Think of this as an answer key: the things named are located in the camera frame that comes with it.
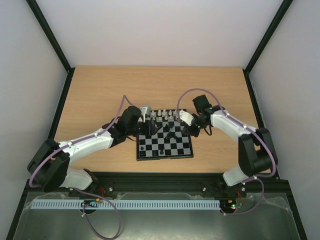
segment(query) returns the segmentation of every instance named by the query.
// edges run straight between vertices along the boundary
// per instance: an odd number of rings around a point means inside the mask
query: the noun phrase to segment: chessboard square
[[[164,133],[163,132],[158,132],[156,135],[157,135],[158,140],[164,138]]]
[[[183,136],[183,137],[182,137],[182,142],[183,142],[183,143],[188,143],[188,142],[189,142],[189,137]]]
[[[181,138],[182,137],[182,133],[180,131],[176,131],[175,132],[175,135],[178,137],[178,138]]]
[[[164,144],[164,149],[171,149],[170,143],[165,143]]]
[[[176,144],[176,148],[177,148],[177,149],[183,149],[183,148],[184,148],[183,143],[180,143],[180,142],[177,143],[177,144]]]
[[[176,139],[176,142],[177,142],[177,143],[182,143],[182,137],[178,137],[178,138]]]
[[[178,151],[178,155],[183,155],[183,154],[185,154],[185,152],[184,152],[183,149],[178,149],[177,151]]]
[[[190,148],[185,148],[183,151],[184,151],[185,155],[190,155],[191,154]]]
[[[184,149],[190,148],[189,142],[184,142],[184,143],[183,143],[183,148],[184,148]]]
[[[152,144],[152,150],[159,150],[158,149],[158,144]]]
[[[177,144],[176,143],[170,143],[171,149],[177,149]]]
[[[158,138],[158,144],[164,144],[165,139],[164,138]]]
[[[164,150],[164,155],[171,156],[171,149]]]
[[[152,151],[145,151],[145,156],[146,157],[152,157]]]
[[[177,149],[171,149],[171,155],[172,156],[178,155],[178,150]]]
[[[170,143],[171,143],[171,144],[176,144],[176,143],[177,143],[177,140],[175,140],[175,139],[172,137],[172,138],[170,138]]]
[[[154,156],[154,157],[159,156],[159,151],[158,150],[152,150],[152,156]]]
[[[139,144],[140,145],[145,145],[146,144],[146,140],[145,139],[140,139],[139,140]]]
[[[164,150],[165,149],[165,145],[164,144],[158,144],[158,149],[159,150]]]
[[[146,145],[151,145],[152,144],[152,139],[146,139],[145,140]]]
[[[146,156],[146,151],[139,152],[139,157],[145,157],[145,156]]]
[[[168,138],[164,138],[163,140],[164,140],[165,144],[169,144],[170,143],[170,139],[168,139]]]

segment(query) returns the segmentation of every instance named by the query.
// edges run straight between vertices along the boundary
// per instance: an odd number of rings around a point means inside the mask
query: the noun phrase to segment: wooden surface
[[[173,109],[180,95],[191,88],[211,91],[230,114],[257,127],[241,68],[77,66],[55,140],[72,140],[109,123],[123,95],[136,106]],[[192,99],[202,94],[188,93],[180,108],[195,113]],[[216,104],[211,96],[208,99]],[[72,167],[102,172],[221,173],[238,163],[238,144],[219,129],[212,130],[212,136],[201,131],[198,138],[192,138],[193,158],[136,161],[136,143],[126,140],[85,156]]]

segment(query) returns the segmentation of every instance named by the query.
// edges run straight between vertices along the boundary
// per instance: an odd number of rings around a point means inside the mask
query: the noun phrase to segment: black metal frame
[[[45,35],[50,41],[53,49],[55,50],[57,56],[59,57],[62,65],[64,66],[67,74],[65,84],[61,93],[61,97],[54,115],[52,126],[48,135],[48,138],[53,139],[55,137],[59,120],[63,111],[63,107],[68,95],[68,90],[71,84],[71,80],[75,71],[66,59],[57,39],[55,38],[48,22],[46,21],[40,7],[38,6],[36,0],[26,0],[29,4],[32,12],[34,13],[36,19],[38,20],[40,26],[42,27]],[[283,0],[278,11],[276,12],[272,22],[270,23],[267,31],[265,32],[263,38],[261,39],[257,49],[255,50],[252,58],[250,59],[247,67],[243,69],[243,75],[247,84],[248,92],[250,94],[250,99],[252,102],[253,110],[257,120],[259,128],[264,127],[264,121],[262,114],[257,102],[255,92],[252,87],[250,80],[250,72],[258,61],[260,55],[268,44],[270,38],[275,32],[277,26],[281,22],[288,8],[290,7],[293,0]],[[218,200],[225,200],[225,197],[217,195],[217,191],[214,187],[217,184],[217,179],[221,179],[221,173],[123,173],[123,172],[95,172],[96,177],[99,182],[107,190],[107,194],[110,196],[115,196],[117,193],[126,192],[174,192],[174,193],[188,193],[191,195],[202,195],[203,197],[215,197]],[[286,193],[290,208],[293,212],[293,217],[295,224],[300,236],[300,239],[306,240],[307,236],[299,216],[299,212],[287,180],[279,179],[278,172],[274,178],[263,179],[265,192],[266,193]],[[112,192],[108,192],[109,187],[112,187]],[[249,182],[245,186],[246,192],[255,193],[261,191],[260,183]],[[24,205],[26,203],[27,195],[29,192],[37,192],[38,188],[30,188],[28,182],[22,193],[20,202],[18,204],[16,213],[14,215],[9,233],[7,235],[7,240],[13,239],[15,235],[16,228],[18,226],[20,215],[23,211]],[[67,189],[57,189],[59,192],[66,192]]]

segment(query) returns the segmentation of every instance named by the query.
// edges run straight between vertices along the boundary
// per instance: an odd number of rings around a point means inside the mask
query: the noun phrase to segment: white robotic arm
[[[35,175],[34,179],[44,192],[51,192],[58,187],[85,190],[92,185],[93,175],[87,169],[73,169],[70,165],[93,152],[114,147],[124,142],[128,136],[154,135],[160,126],[153,120],[146,120],[146,115],[150,112],[149,106],[129,106],[117,123],[108,130],[106,128],[110,123],[91,134],[73,140],[55,142],[48,139],[42,144],[27,169]],[[48,158],[55,151],[58,153]],[[37,171],[39,165],[44,162],[43,167]]]
[[[196,97],[193,103],[199,115],[191,115],[183,110],[179,112],[180,119],[186,123],[186,134],[198,137],[200,129],[210,126],[222,130],[238,143],[238,164],[223,174],[228,186],[234,186],[272,167],[272,161],[265,149],[255,149],[255,145],[259,146],[260,143],[252,136],[252,132],[263,139],[275,163],[278,163],[270,133],[266,128],[256,129],[244,124],[220,106],[211,106],[205,95]]]

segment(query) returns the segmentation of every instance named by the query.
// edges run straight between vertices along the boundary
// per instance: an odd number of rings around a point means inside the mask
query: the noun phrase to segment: purple cable
[[[120,107],[119,107],[119,109],[118,109],[118,111],[117,111],[117,113],[116,113],[116,115],[115,115],[115,118],[114,118],[114,119],[111,121],[111,123],[106,127],[106,129],[104,129],[104,130],[102,130],[101,132],[98,133],[98,136],[104,134],[106,131],[108,131],[108,130],[113,126],[113,124],[115,124],[117,118],[119,117],[119,115],[120,115],[120,113],[121,113],[121,110],[122,110],[122,107],[123,107],[123,105],[124,105],[125,100],[126,100],[130,105],[135,106],[135,105],[133,105],[133,104],[129,101],[129,99],[127,98],[126,95],[123,95],[122,101],[121,101],[121,104],[120,104]],[[94,134],[92,134],[92,135],[89,135],[89,136],[81,137],[81,138],[79,138],[79,139],[77,139],[77,140],[75,140],[75,141],[73,141],[73,142],[71,142],[71,143],[72,143],[72,145],[74,145],[74,144],[77,144],[77,143],[80,143],[80,142],[82,142],[82,141],[85,141],[85,140],[88,140],[88,139],[91,139],[91,138],[95,138],[95,137],[96,137],[96,136],[95,136]],[[37,173],[39,172],[39,170],[40,170],[53,156],[55,156],[57,153],[59,153],[60,151],[62,151],[63,149],[66,149],[66,148],[68,148],[68,147],[69,147],[69,145],[65,145],[65,146],[62,146],[62,147],[58,148],[57,150],[53,151],[53,153],[51,153],[49,156],[47,156],[47,157],[39,164],[39,166],[34,170],[33,174],[32,174],[31,177],[30,177],[29,186],[30,186],[31,188],[40,187],[40,185],[38,185],[38,184],[33,184],[34,179],[35,179]]]
[[[240,121],[238,121],[237,119],[235,119],[234,117],[232,117],[230,114],[227,115],[226,111],[223,109],[220,101],[218,100],[218,98],[210,91],[206,90],[206,89],[202,89],[202,88],[192,88],[189,89],[187,91],[185,91],[179,98],[177,106],[176,106],[176,111],[179,112],[179,105],[180,105],[180,101],[181,99],[184,97],[184,95],[186,95],[189,92],[192,91],[202,91],[205,92],[207,94],[210,94],[216,101],[216,103],[218,104],[219,108],[221,109],[222,113],[229,118],[231,121],[233,121],[235,124],[237,124],[239,127],[241,128],[245,128],[246,130],[248,130],[259,142],[260,144],[263,146],[263,148],[265,149],[265,151],[268,153],[270,159],[271,159],[271,163],[272,163],[272,171],[271,173],[260,173],[260,174],[256,174],[257,177],[262,177],[262,178],[269,178],[272,177],[273,175],[275,175],[276,173],[276,161],[274,156],[272,155],[271,151],[269,150],[269,148],[267,147],[267,145],[265,144],[265,142],[254,132],[252,131],[249,127],[247,127],[246,125],[243,125]]]
[[[85,219],[87,220],[88,224],[89,224],[89,227],[90,229],[92,230],[92,232],[98,237],[98,238],[101,238],[103,240],[113,240],[113,239],[116,239],[117,237],[119,237],[120,235],[120,231],[121,231],[121,225],[122,225],[122,220],[121,220],[121,215],[120,215],[120,212],[119,210],[116,208],[116,206],[111,202],[109,201],[108,199],[102,197],[102,196],[99,196],[99,195],[96,195],[96,194],[93,194],[93,193],[88,193],[88,192],[85,192],[85,191],[81,191],[80,189],[77,189],[77,188],[74,188],[74,190],[78,191],[79,193],[81,194],[85,194],[85,195],[88,195],[88,196],[92,196],[92,197],[95,197],[95,198],[99,198],[99,199],[102,199],[102,200],[105,200],[108,204],[111,205],[111,207],[113,207],[113,209],[116,211],[116,214],[118,215],[118,219],[119,219],[119,225],[118,225],[118,231],[116,232],[116,234],[113,236],[113,237],[105,237],[105,236],[102,236],[100,235],[96,230],[95,228],[92,226],[91,222],[89,221],[89,218],[87,217],[86,215],[86,206],[85,205],[83,207],[83,214],[84,214],[84,217]]]
[[[248,182],[251,182],[251,181],[254,181],[254,180],[257,180],[261,183],[261,187],[262,187],[262,190],[261,190],[261,197],[259,199],[259,201],[256,203],[256,205],[254,205],[252,208],[250,208],[249,210],[247,211],[243,211],[243,212],[236,212],[236,213],[225,213],[222,209],[220,210],[224,215],[228,215],[228,216],[236,216],[236,215],[243,215],[243,214],[248,214],[250,212],[252,212],[253,210],[255,210],[259,204],[262,202],[262,200],[264,199],[264,193],[265,193],[265,186],[264,186],[264,183],[261,181],[261,179],[259,178],[256,178],[254,179],[253,177],[252,178],[248,178],[246,179],[246,183]]]

